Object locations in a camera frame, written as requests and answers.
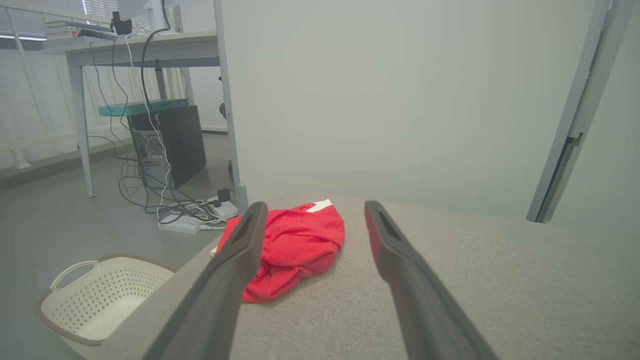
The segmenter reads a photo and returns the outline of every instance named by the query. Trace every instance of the basket handle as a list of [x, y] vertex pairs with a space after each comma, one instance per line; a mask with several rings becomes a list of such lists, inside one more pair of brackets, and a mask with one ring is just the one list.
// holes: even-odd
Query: basket handle
[[[86, 274], [80, 276], [79, 278], [77, 278], [76, 280], [74, 280], [72, 283], [70, 283], [69, 285], [65, 286], [62, 289], [58, 289], [57, 285], [58, 283], [64, 279], [65, 276], [67, 276], [70, 272], [74, 271], [77, 268], [81, 268], [82, 266], [86, 266], [86, 265], [93, 265], [93, 268], [91, 270], [89, 270]], [[64, 271], [62, 271], [60, 273], [60, 275], [58, 275], [55, 280], [53, 280], [53, 282], [51, 283], [51, 290], [52, 291], [61, 291], [64, 290], [66, 288], [68, 288], [69, 286], [77, 283], [78, 281], [80, 281], [83, 277], [89, 275], [90, 273], [92, 273], [96, 268], [98, 267], [98, 261], [97, 260], [89, 260], [89, 261], [82, 261], [80, 263], [77, 263], [75, 265], [71, 265], [70, 267], [66, 268]]]

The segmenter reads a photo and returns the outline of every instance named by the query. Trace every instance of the red towel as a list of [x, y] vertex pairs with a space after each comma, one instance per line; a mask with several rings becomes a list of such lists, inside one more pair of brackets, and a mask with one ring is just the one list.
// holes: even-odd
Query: red towel
[[[281, 297], [301, 279], [331, 267], [344, 244], [344, 221], [328, 200], [293, 209], [271, 210], [262, 246], [262, 260], [255, 278], [243, 293], [245, 302], [265, 302]], [[308, 209], [322, 208], [316, 212]], [[240, 223], [232, 218], [222, 234], [218, 251]]]

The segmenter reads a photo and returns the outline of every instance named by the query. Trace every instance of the laundry basket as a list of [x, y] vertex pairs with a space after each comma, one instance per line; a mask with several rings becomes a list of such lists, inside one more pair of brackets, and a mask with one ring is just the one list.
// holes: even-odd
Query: laundry basket
[[[62, 279], [83, 266], [89, 272], [58, 288]], [[102, 340], [175, 271], [157, 261], [114, 254], [83, 261], [62, 271], [36, 305], [37, 317], [76, 352], [99, 347]]]

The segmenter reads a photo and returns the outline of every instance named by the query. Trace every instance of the fabric upholstery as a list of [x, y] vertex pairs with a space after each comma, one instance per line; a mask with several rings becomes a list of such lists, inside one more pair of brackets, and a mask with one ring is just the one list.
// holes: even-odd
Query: fabric upholstery
[[[280, 299], [243, 304], [232, 359], [406, 357], [390, 290], [371, 256], [365, 199], [301, 194], [268, 205], [326, 198], [346, 228], [334, 266]], [[382, 204], [501, 359], [640, 359], [637, 238]], [[216, 244], [149, 296], [97, 358], [139, 359]]]

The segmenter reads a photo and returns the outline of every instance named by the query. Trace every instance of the desk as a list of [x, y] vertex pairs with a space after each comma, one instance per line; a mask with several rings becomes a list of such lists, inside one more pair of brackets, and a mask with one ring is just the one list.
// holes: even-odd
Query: desk
[[[133, 65], [135, 67], [152, 67], [161, 69], [163, 67], [206, 67], [220, 66], [220, 56], [218, 54], [218, 37], [215, 31], [204, 31], [200, 33], [172, 33], [156, 35], [147, 47], [145, 63], [142, 64], [142, 48], [147, 41], [146, 38], [135, 38], [129, 41]], [[93, 179], [91, 176], [91, 165], [89, 163], [89, 141], [86, 125], [86, 114], [84, 106], [84, 80], [82, 67], [93, 66], [93, 58], [97, 66], [130, 67], [129, 51], [124, 40], [118, 40], [115, 49], [112, 48], [113, 41], [86, 38], [84, 42], [44, 49], [43, 54], [65, 55], [69, 69], [69, 80], [71, 82], [71, 98], [73, 113], [76, 118], [76, 131], [82, 157], [84, 179], [86, 181], [89, 197], [95, 197], [93, 191]]]

